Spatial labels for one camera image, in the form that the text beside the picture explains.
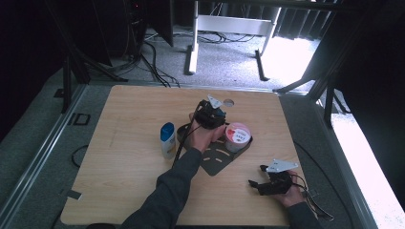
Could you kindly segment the aluminium floor rail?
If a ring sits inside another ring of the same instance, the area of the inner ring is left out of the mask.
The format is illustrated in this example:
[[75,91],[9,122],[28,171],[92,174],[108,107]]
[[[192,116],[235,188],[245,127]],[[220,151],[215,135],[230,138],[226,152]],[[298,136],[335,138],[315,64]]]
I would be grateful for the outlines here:
[[380,169],[367,139],[351,114],[331,114],[330,122],[324,114],[327,103],[324,98],[317,99],[318,113],[330,135],[335,160],[345,180],[351,202],[363,229],[378,229],[373,208],[376,200],[367,177],[379,178]]
[[83,96],[86,88],[86,84],[77,86],[71,104],[68,106],[64,114],[58,116],[58,119],[54,123],[50,132],[41,143],[40,148],[35,152],[30,164],[12,189],[7,201],[0,207],[0,228],[5,229],[8,224],[12,222],[13,217],[50,156],[54,145],[67,126],[68,121],[73,116],[75,107]]

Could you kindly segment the white bottle with blue cap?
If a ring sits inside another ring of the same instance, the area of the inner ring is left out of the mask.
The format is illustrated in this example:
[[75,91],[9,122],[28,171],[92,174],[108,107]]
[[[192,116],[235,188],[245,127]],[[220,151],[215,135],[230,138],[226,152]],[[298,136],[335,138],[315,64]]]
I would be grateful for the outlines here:
[[172,122],[167,122],[160,128],[160,146],[164,158],[171,159],[175,156],[176,135]]

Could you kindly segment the black rectangular floor frame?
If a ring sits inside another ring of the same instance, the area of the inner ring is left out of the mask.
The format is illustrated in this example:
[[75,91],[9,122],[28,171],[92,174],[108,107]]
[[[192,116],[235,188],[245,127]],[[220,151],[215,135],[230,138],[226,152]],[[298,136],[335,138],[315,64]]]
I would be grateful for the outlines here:
[[89,124],[90,119],[91,116],[89,114],[73,113],[68,124],[74,126],[86,126]]

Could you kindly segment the pink and white round tub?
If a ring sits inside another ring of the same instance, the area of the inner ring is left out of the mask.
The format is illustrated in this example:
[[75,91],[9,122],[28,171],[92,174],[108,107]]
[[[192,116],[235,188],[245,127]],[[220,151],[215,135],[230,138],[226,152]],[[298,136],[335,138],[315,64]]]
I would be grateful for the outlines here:
[[251,139],[251,132],[248,127],[239,122],[230,123],[224,132],[225,148],[232,153],[242,150]]

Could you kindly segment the dark curtain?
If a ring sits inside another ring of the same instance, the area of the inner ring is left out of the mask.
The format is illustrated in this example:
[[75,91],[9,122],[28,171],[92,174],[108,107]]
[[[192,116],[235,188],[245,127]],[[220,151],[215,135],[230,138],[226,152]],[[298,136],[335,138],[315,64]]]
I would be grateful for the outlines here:
[[322,24],[319,10],[281,9],[275,35],[290,40],[314,40],[321,37]]

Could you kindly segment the black slotted corner shelf tray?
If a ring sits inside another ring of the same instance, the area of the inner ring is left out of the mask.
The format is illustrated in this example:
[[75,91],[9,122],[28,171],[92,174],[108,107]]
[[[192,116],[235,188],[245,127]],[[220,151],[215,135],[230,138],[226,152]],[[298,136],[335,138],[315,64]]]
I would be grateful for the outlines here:
[[234,159],[236,159],[239,155],[241,155],[244,151],[246,151],[249,148],[252,140],[253,137],[251,136],[249,143],[237,153],[229,152],[225,148],[224,134],[215,142],[211,142],[208,148],[203,153],[195,148],[190,147],[188,138],[185,140],[184,148],[187,151],[199,153],[201,155],[201,166],[210,176],[213,177],[217,175],[222,169],[224,169],[228,164],[230,164]]

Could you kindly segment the black metal stand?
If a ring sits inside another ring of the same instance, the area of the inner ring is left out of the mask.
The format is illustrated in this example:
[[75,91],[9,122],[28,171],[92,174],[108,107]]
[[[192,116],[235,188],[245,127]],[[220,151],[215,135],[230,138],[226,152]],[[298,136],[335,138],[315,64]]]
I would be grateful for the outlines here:
[[307,93],[307,97],[311,100],[319,99],[322,93],[326,93],[325,107],[323,120],[325,124],[331,129],[331,114],[333,101],[336,101],[338,105],[342,108],[344,113],[349,113],[349,111],[343,106],[339,98],[335,93],[336,78],[340,74],[339,70],[334,70],[330,73],[320,74],[318,73],[315,83],[312,85],[311,89]]
[[56,39],[66,53],[66,59],[63,62],[63,107],[61,113],[65,114],[73,104],[71,73],[75,75],[79,84],[87,85],[91,81],[86,65],[90,65],[114,81],[127,82],[127,79],[108,71],[77,47],[55,0],[44,0],[44,4],[55,23],[53,30],[56,33]]

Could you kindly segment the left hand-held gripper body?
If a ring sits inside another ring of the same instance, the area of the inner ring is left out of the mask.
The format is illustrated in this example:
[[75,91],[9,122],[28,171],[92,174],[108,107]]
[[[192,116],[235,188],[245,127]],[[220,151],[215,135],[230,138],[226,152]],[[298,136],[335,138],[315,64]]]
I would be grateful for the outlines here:
[[194,119],[203,128],[213,130],[216,128],[214,113],[217,109],[221,109],[222,105],[223,103],[220,100],[209,94],[207,99],[203,99],[199,102],[194,113]]

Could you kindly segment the person's left hand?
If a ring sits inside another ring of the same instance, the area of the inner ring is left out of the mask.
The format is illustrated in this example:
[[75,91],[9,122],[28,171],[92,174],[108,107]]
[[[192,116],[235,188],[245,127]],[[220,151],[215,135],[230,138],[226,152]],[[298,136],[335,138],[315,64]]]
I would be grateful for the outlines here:
[[207,130],[201,127],[193,117],[194,114],[190,113],[191,131],[188,134],[189,146],[203,153],[211,142],[215,142],[223,134],[224,128],[218,127],[213,130]]

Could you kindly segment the person's right hand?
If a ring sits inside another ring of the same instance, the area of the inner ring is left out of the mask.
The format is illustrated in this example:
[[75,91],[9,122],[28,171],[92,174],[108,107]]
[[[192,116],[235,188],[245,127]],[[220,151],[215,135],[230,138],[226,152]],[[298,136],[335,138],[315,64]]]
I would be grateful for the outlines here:
[[272,195],[272,197],[278,200],[286,208],[305,202],[300,188],[294,184],[292,184],[284,194]]

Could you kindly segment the black tape strip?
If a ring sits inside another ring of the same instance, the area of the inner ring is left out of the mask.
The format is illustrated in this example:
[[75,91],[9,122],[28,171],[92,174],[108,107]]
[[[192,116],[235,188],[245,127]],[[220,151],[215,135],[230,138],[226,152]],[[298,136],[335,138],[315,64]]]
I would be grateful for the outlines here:
[[81,193],[78,193],[77,191],[74,190],[62,190],[60,194],[67,198],[72,198],[76,200],[79,200],[82,197]]

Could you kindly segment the white desk frame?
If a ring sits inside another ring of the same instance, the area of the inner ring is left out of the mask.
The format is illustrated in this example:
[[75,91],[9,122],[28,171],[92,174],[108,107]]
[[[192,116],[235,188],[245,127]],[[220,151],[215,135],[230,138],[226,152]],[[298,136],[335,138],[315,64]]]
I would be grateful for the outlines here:
[[200,31],[214,31],[224,33],[238,33],[244,35],[263,36],[266,40],[260,50],[255,51],[255,59],[258,66],[259,76],[262,81],[268,81],[265,77],[262,63],[262,55],[270,39],[273,37],[277,21],[281,12],[281,7],[275,7],[274,15],[271,19],[252,19],[216,15],[204,15],[199,13],[199,1],[194,2],[193,9],[193,42],[190,47],[190,56],[187,73],[194,74],[197,71],[199,43],[198,35]]

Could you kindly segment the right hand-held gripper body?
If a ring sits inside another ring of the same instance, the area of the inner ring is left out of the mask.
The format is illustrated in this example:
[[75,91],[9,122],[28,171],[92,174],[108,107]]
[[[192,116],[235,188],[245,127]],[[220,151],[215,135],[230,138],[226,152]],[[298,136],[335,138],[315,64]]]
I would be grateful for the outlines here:
[[261,196],[284,194],[292,185],[292,178],[289,170],[298,167],[297,162],[290,162],[281,159],[273,159],[268,165],[267,172],[269,182],[264,183],[265,187],[258,189]]

